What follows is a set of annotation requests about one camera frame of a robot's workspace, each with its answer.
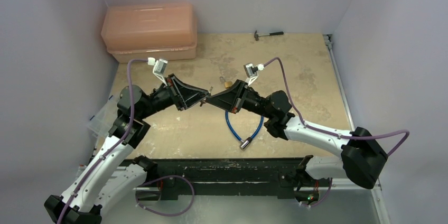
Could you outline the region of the brass padlock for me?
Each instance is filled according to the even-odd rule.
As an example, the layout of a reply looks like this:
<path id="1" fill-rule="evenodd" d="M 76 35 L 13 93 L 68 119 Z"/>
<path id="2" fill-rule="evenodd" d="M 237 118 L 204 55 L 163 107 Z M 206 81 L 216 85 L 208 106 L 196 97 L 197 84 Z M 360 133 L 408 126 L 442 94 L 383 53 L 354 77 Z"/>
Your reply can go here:
<path id="1" fill-rule="evenodd" d="M 229 89 L 233 85 L 231 81 L 227 81 L 224 77 L 220 77 L 220 82 L 226 89 Z"/>

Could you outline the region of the blue cable lock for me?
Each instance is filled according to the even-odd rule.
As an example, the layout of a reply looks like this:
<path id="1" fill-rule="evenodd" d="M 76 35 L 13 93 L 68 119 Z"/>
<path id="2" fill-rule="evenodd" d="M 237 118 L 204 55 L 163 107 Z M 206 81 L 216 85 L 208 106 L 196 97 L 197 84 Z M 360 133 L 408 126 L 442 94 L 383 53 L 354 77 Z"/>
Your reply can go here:
<path id="1" fill-rule="evenodd" d="M 250 144 L 251 142 L 257 137 L 257 135 L 260 133 L 261 128 L 263 126 L 264 123 L 264 117 L 261 116 L 260 117 L 260 121 L 258 123 L 257 128 L 255 129 L 255 131 L 245 140 L 243 140 L 239 134 L 235 131 L 235 129 L 233 128 L 230 119 L 229 119 L 229 113 L 227 111 L 225 111 L 225 121 L 227 124 L 228 129 L 230 130 L 230 132 L 232 133 L 233 137 L 238 140 L 240 142 L 239 148 L 244 151 Z"/>

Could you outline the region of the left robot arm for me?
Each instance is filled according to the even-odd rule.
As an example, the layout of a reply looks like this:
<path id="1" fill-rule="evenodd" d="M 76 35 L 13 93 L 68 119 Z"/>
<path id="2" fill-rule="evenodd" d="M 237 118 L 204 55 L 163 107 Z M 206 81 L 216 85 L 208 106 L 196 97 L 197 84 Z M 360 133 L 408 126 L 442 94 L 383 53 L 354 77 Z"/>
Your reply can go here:
<path id="1" fill-rule="evenodd" d="M 174 105 L 189 109 L 207 98 L 205 89 L 183 83 L 174 74 L 146 94 L 139 86 L 125 87 L 117 103 L 117 117 L 99 152 L 61 195 L 50 195 L 44 207 L 54 223 L 101 223 L 123 197 L 139 185 L 157 181 L 157 165 L 140 156 L 113 177 L 123 160 L 139 145 L 150 125 L 144 119 Z"/>

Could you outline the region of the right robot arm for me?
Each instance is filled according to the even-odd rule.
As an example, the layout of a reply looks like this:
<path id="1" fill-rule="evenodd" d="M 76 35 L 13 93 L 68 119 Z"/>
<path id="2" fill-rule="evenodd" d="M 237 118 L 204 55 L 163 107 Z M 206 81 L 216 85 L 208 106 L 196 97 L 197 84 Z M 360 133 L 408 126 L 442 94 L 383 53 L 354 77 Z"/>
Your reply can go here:
<path id="1" fill-rule="evenodd" d="M 267 118 L 265 128 L 275 138 L 298 141 L 323 149 L 342 162 L 345 175 L 354 184 L 372 189 L 383 170 L 388 154 L 370 131 L 357 127 L 343 130 L 300 120 L 290 110 L 286 92 L 279 90 L 262 97 L 244 81 L 206 98 L 206 103 L 236 114 L 241 109 Z"/>

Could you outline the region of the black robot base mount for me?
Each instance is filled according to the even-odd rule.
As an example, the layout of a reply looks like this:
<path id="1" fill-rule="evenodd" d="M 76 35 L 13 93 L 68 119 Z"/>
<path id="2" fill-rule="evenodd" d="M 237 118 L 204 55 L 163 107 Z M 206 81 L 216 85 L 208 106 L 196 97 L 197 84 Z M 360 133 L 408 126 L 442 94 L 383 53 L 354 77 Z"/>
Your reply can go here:
<path id="1" fill-rule="evenodd" d="M 181 195 L 274 196 L 278 199 L 307 198 L 306 191 L 323 192 L 329 179 L 315 180 L 305 172 L 305 158 L 198 158 L 147 159 L 122 161 L 119 167 L 141 164 L 149 171 L 149 182 L 138 193 L 150 200 L 149 190 L 161 193 L 162 200 L 177 200 Z"/>

